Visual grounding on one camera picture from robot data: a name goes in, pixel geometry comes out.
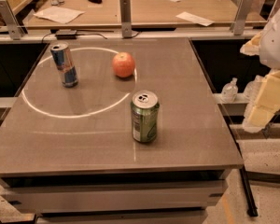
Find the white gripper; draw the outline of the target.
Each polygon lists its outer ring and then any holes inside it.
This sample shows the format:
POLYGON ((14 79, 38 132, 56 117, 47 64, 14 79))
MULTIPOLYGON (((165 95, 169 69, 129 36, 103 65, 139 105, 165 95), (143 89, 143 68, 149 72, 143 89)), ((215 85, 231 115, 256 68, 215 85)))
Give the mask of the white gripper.
POLYGON ((241 46, 240 52, 247 56, 259 55, 260 62, 272 68, 265 77, 255 77, 244 113, 244 130, 257 133, 280 110, 280 8, 261 33, 241 46))

